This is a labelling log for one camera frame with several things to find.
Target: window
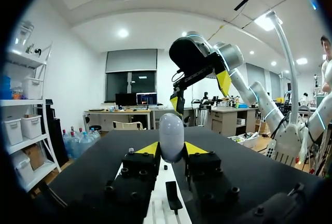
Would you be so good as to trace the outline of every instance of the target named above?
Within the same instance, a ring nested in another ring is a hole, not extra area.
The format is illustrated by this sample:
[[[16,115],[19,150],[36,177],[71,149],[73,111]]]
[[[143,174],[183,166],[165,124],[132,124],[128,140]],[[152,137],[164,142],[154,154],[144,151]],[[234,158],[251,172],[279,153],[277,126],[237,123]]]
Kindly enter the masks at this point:
[[[116,93],[156,92],[156,71],[106,73],[105,102],[115,102]]]
[[[131,92],[150,93],[156,91],[156,71],[137,71],[131,73]]]
[[[127,93],[128,72],[106,74],[105,102],[114,102],[116,93]]]

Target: white storage box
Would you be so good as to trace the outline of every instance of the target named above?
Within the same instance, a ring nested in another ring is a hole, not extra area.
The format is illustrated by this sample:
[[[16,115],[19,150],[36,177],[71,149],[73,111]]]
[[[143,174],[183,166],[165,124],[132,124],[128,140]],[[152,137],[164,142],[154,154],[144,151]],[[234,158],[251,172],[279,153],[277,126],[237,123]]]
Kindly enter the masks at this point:
[[[257,139],[259,137],[258,132],[255,133],[247,132],[247,134],[250,135],[250,138],[244,138],[245,134],[241,134],[239,136],[232,136],[229,138],[247,148],[254,148],[256,146]]]
[[[21,131],[21,119],[8,119],[4,121],[4,129],[6,130],[6,140],[9,145],[15,145],[23,141]]]
[[[237,119],[237,124],[244,125],[245,124],[245,119]]]
[[[25,78],[22,83],[23,95],[29,100],[42,98],[43,81],[35,78]]]
[[[41,136],[42,127],[40,126],[41,115],[29,115],[28,118],[22,118],[22,134],[24,137],[33,139],[35,137]]]
[[[18,171],[22,184],[28,185],[34,179],[30,158],[21,150],[11,155],[14,167]]]
[[[221,101],[221,102],[219,102],[219,106],[221,106],[221,107],[227,107],[228,106],[228,101]]]

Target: black bracket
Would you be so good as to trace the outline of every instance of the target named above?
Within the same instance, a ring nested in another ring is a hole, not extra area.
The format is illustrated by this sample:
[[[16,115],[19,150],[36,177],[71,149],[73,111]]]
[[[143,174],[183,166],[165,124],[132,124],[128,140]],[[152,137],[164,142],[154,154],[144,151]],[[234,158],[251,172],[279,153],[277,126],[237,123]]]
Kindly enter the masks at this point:
[[[181,201],[177,196],[175,181],[166,182],[166,192],[167,192],[167,199],[168,199],[168,204],[170,205],[170,209],[174,210],[174,213],[177,215],[177,210],[183,207]]]

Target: cabinet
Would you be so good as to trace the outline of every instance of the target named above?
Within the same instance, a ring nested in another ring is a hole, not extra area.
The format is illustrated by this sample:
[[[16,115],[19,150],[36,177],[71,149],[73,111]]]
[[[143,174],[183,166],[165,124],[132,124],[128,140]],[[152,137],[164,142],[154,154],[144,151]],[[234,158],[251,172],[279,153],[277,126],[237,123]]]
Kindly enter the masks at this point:
[[[234,136],[237,130],[237,113],[216,113],[216,115],[212,117],[212,131],[226,137]]]
[[[217,107],[208,114],[205,127],[226,137],[255,132],[255,114],[255,108]],[[238,118],[245,124],[237,124]]]

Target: person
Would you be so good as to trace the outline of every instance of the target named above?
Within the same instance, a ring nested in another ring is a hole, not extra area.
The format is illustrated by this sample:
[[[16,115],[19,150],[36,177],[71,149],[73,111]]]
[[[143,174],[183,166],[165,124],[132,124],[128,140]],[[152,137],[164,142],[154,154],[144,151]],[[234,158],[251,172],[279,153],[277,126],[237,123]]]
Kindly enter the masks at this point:
[[[322,90],[323,92],[330,93],[331,92],[331,85],[325,81],[325,72],[328,63],[332,60],[332,52],[331,52],[331,42],[326,36],[322,36],[321,44],[323,46],[324,52],[326,54],[325,62],[322,65]]]
[[[308,97],[308,94],[307,93],[304,93],[301,98],[300,98],[300,105],[301,106],[306,106],[307,105],[307,97]]]

